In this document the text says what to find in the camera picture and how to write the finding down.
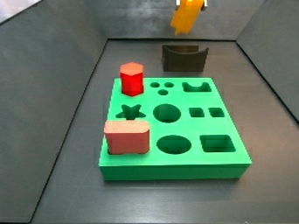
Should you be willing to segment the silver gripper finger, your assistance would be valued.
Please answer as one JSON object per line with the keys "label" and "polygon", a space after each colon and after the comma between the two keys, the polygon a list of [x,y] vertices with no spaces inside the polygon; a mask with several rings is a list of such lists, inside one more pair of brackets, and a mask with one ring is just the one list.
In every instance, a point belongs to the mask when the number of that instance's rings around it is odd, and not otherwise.
{"label": "silver gripper finger", "polygon": [[203,4],[201,4],[201,7],[200,7],[200,10],[205,11],[207,7],[208,7],[208,0],[203,0]]}
{"label": "silver gripper finger", "polygon": [[177,11],[180,7],[180,0],[175,0],[175,10]]}

